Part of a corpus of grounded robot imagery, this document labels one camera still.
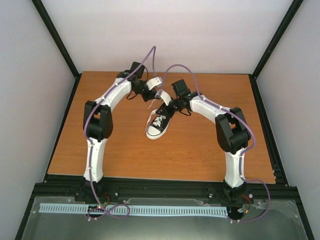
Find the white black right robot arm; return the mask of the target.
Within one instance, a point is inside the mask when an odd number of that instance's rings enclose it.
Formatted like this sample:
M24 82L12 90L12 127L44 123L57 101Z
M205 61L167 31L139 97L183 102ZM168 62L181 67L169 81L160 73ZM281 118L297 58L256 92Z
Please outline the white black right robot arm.
M176 98L168 98L167 93L160 90L163 104L156 113L171 118L174 113L186 109L188 113L198 113L215 124L217 142L224 151L226 162L223 195L226 201L235 202L246 190L244 156L252 137L242 110L221 106L198 91L192 92L183 79L171 86Z

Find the white shoelace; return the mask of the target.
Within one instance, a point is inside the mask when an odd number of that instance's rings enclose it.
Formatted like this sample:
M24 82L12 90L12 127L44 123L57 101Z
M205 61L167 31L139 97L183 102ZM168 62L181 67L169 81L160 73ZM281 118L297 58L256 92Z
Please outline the white shoelace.
M170 96L163 90L159 90L156 93L156 97L163 100L164 105L163 108L154 109L147 120L145 133L149 139L155 140L160 138L168 128L170 123L170 117L163 115L161 112L158 113L158 110L166 110L168 103L171 101Z

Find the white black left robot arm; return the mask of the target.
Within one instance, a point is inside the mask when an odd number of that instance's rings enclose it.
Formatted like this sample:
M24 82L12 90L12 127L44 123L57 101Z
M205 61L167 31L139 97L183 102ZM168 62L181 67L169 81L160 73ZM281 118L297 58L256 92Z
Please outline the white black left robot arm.
M116 75L105 93L94 101L88 100L84 105L83 134L87 142L87 157L82 187L92 201L99 201L104 195L100 181L104 176L105 147L114 129L113 110L131 92L142 96L145 102L155 99L155 87L162 83L158 78L142 80L145 71L142 63L134 61L130 69Z

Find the black white canvas sneaker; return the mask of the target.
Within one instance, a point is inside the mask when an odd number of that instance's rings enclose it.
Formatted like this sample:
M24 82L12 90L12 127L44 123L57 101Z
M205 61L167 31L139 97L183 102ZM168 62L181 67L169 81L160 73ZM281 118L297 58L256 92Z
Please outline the black white canvas sneaker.
M160 115L160 107L151 111L146 128L146 137L150 140L157 140L162 137L170 124L171 117Z

